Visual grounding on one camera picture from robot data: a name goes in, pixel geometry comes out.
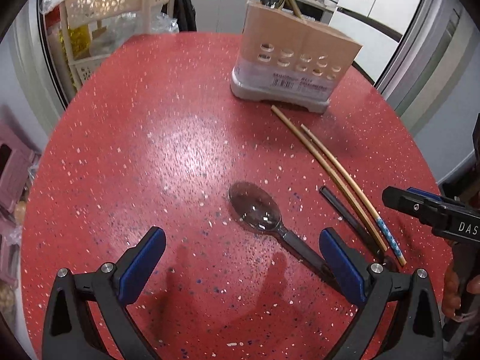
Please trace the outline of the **right hand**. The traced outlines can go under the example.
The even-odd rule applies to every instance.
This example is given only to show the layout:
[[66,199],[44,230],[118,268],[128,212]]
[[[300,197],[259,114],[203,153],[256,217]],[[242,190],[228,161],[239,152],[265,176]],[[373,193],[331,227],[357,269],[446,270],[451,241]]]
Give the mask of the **right hand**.
[[442,312],[451,319],[456,310],[461,307],[461,295],[459,295],[460,281],[453,270],[453,262],[448,264],[443,278]]

